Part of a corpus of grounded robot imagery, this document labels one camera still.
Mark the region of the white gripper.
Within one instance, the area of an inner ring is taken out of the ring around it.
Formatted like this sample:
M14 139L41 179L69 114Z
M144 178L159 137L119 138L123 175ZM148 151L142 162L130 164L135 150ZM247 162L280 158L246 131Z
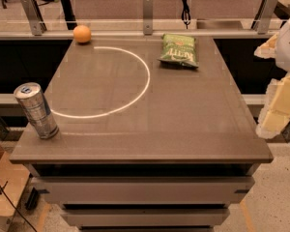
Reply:
M272 35L254 51L259 58L275 58L276 65L290 72L290 18L278 34ZM281 80L272 79L267 87L265 104L258 117L256 133L264 139L279 135L290 122L290 73Z

